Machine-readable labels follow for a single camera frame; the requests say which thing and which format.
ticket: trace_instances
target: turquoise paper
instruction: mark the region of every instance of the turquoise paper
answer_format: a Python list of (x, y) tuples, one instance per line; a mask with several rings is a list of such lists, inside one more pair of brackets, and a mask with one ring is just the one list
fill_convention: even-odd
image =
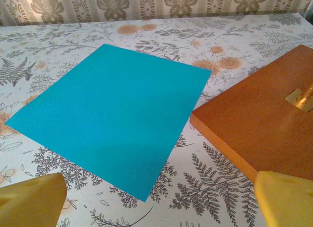
[(6, 124), (145, 201), (210, 74), (102, 45)]

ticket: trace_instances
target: tablecloth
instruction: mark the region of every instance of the tablecloth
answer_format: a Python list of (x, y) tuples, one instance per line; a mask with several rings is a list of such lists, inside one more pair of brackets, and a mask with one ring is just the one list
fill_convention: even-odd
[(266, 226), (253, 183), (189, 121), (145, 203), (4, 124), (102, 44), (211, 69), (199, 107), (299, 44), (313, 46), (313, 26), (280, 14), (1, 27), (0, 187), (61, 173), (59, 227)]

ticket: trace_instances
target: wooden board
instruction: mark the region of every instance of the wooden board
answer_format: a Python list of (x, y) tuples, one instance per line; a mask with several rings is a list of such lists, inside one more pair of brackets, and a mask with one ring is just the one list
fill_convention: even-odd
[(190, 122), (251, 181), (269, 170), (313, 180), (313, 110), (284, 98), (313, 81), (300, 45), (195, 109)]

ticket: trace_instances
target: patterned wallpaper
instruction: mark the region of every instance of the patterned wallpaper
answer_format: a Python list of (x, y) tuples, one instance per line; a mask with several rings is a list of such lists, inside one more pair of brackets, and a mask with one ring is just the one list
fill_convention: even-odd
[(0, 0), (0, 26), (304, 13), (311, 0)]

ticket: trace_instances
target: table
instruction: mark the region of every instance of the table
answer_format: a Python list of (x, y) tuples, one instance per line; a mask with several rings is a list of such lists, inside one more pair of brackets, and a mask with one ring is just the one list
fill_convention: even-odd
[(101, 44), (211, 69), (198, 107), (299, 44), (313, 46), (313, 27), (299, 14), (1, 27), (0, 187), (63, 174), (59, 227), (266, 226), (253, 184), (189, 122), (145, 203), (4, 125)]

